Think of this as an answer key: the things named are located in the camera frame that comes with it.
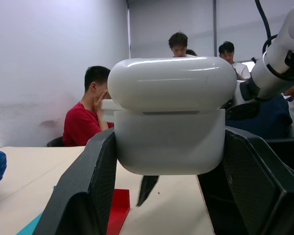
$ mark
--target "white wall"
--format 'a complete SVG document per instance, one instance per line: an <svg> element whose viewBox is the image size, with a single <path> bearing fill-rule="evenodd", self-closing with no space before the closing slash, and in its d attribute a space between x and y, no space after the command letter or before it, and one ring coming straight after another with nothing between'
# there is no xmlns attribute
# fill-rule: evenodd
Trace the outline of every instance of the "white wall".
<svg viewBox="0 0 294 235"><path fill-rule="evenodd" d="M172 57L168 40L178 31L197 54L214 54L211 0L130 1L129 14L132 58Z"/></svg>
<svg viewBox="0 0 294 235"><path fill-rule="evenodd" d="M261 0L271 34L277 34L294 0ZM217 0L217 42L231 41L235 60L260 58L267 39L266 30L254 0Z"/></svg>
<svg viewBox="0 0 294 235"><path fill-rule="evenodd" d="M62 135L87 67L128 54L125 0L0 0L0 147Z"/></svg>

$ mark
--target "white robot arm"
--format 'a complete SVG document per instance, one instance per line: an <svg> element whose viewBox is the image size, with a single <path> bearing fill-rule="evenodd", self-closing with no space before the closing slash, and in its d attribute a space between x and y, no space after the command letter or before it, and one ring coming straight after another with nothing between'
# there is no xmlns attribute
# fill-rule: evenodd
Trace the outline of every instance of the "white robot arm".
<svg viewBox="0 0 294 235"><path fill-rule="evenodd" d="M223 156L225 114L244 118L253 104L285 91L294 84L290 70L294 7L246 82L237 83L233 68L217 57L119 62L108 78L113 101L105 100L103 109L116 110L120 163L142 175L211 171Z"/></svg>

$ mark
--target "table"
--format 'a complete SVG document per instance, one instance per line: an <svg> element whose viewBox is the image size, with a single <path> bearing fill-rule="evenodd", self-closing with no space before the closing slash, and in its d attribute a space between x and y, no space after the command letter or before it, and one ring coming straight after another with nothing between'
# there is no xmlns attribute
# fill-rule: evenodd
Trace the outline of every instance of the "table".
<svg viewBox="0 0 294 235"><path fill-rule="evenodd" d="M0 235L15 235L44 210L52 187L83 149L0 149L8 164L0 182ZM141 178L118 163L115 188L129 189L131 203L121 235L213 235L195 176L161 176L137 208Z"/></svg>

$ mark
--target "black cable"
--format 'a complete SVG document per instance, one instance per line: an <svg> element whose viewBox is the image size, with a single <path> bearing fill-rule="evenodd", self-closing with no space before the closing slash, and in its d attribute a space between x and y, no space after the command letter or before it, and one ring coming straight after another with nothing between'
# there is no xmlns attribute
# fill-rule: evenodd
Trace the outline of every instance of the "black cable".
<svg viewBox="0 0 294 235"><path fill-rule="evenodd" d="M264 44L264 46L263 46L263 54L266 52L267 46L269 46L270 43L271 43L271 41L272 41L273 39L275 39L277 36L278 36L278 35L275 34L275 35L269 37L269 38L265 41L265 44Z"/></svg>
<svg viewBox="0 0 294 235"><path fill-rule="evenodd" d="M267 33L267 38L269 39L271 37L271 31L270 31L268 20L267 20L267 18L265 16L265 13L263 11L263 8L261 7L261 4L260 4L259 0L255 0L255 2L256 2L256 6L257 6L257 9L259 11L259 14L260 14L261 18L263 19L265 29L266 29L266 33Z"/></svg>

